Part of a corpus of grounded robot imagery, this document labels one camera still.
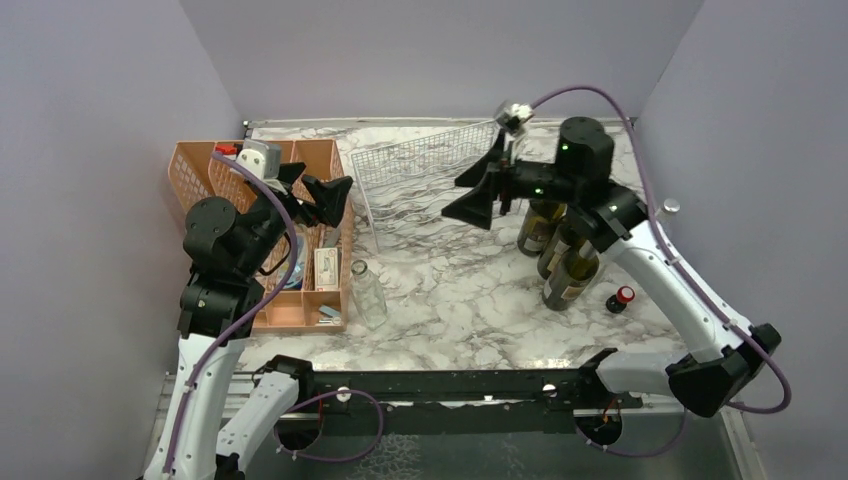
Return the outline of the clear glass bottle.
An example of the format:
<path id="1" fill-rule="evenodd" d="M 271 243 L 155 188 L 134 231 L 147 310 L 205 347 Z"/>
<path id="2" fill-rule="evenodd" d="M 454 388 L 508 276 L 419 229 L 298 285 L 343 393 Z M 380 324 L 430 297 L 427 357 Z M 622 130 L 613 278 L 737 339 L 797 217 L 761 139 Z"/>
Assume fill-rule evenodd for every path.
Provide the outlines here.
<path id="1" fill-rule="evenodd" d="M 376 329 L 388 320 L 388 309 L 379 277 L 361 259 L 351 264 L 351 294 L 356 309 L 369 329 Z"/>

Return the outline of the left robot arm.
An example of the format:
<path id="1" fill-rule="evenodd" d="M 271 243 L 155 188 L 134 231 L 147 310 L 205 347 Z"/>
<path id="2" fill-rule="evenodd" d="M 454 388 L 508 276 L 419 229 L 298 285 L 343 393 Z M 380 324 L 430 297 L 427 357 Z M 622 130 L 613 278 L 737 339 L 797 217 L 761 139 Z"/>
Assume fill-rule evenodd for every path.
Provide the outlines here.
<path id="1" fill-rule="evenodd" d="M 257 272 L 281 238 L 295 235 L 297 220 L 338 226 L 353 180 L 322 182 L 305 174 L 301 162 L 285 164 L 280 180 L 302 180 L 313 198 L 301 203 L 234 161 L 220 161 L 243 174 L 258 196 L 245 213 L 209 196 L 186 215 L 183 249 L 192 265 L 180 298 L 176 385 L 146 479 L 242 479 L 278 419 L 314 397 L 311 363 L 278 355 L 240 410 L 223 419 L 253 321 L 285 285 L 280 280 L 267 293 Z"/>

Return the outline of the green wine bottle brown label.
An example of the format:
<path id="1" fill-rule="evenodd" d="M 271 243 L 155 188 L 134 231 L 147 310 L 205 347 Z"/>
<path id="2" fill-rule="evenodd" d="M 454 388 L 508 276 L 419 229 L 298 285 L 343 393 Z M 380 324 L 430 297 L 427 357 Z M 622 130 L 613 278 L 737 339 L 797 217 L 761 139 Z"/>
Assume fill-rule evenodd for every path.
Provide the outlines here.
<path id="1" fill-rule="evenodd" d="M 516 241 L 518 250 L 531 257 L 540 255 L 565 209 L 563 203 L 530 200 Z"/>

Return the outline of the green wine bottle white label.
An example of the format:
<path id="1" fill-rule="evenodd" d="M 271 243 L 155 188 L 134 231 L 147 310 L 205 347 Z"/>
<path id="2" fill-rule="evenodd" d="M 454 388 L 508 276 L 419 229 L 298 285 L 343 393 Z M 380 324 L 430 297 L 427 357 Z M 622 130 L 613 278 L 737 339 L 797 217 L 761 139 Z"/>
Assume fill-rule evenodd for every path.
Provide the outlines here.
<path id="1" fill-rule="evenodd" d="M 553 311 L 565 310 L 583 293 L 599 268 L 597 251 L 590 243 L 569 250 L 546 280 L 542 292 L 544 304 Z"/>

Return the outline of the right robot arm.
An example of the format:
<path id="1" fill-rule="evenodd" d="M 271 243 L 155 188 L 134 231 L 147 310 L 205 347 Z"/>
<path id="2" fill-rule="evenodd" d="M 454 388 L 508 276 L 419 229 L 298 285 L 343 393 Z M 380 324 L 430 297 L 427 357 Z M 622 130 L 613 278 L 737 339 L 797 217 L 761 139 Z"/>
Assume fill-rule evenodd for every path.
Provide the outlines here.
<path id="1" fill-rule="evenodd" d="M 675 398 L 691 413 L 711 417 L 759 372 L 779 346 L 770 324 L 752 325 L 697 273 L 686 272 L 652 212 L 630 188 L 611 178 L 615 143 L 594 119 L 572 117 L 558 132 L 551 163 L 516 159 L 500 131 L 490 149 L 454 181 L 466 192 L 445 217 L 488 229 L 493 204 L 545 200 L 566 207 L 566 220 L 606 261 L 625 270 L 671 321 L 683 352 L 597 355 L 577 380 L 579 398 L 600 407 L 617 393 Z"/>

